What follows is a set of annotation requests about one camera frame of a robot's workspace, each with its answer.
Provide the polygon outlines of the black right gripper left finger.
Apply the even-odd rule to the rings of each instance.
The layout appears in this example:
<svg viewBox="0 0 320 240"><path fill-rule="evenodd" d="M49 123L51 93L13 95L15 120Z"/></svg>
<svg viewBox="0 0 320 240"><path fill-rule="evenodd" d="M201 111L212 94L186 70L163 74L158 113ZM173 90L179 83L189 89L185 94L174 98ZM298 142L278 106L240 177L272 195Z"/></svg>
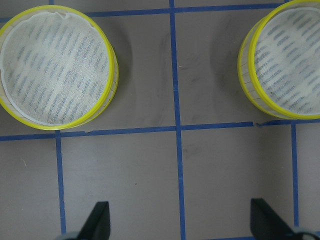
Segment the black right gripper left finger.
<svg viewBox="0 0 320 240"><path fill-rule="evenodd" d="M78 240L108 240L111 235L110 207L108 201L95 204L85 224L77 235Z"/></svg>

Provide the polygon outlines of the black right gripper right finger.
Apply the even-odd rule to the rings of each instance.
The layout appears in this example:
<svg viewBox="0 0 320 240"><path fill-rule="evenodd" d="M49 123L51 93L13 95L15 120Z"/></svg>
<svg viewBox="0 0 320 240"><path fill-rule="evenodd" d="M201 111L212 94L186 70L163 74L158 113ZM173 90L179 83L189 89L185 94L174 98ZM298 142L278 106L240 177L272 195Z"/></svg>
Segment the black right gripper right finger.
<svg viewBox="0 0 320 240"><path fill-rule="evenodd" d="M256 240L300 239L263 198L250 200L250 231Z"/></svg>

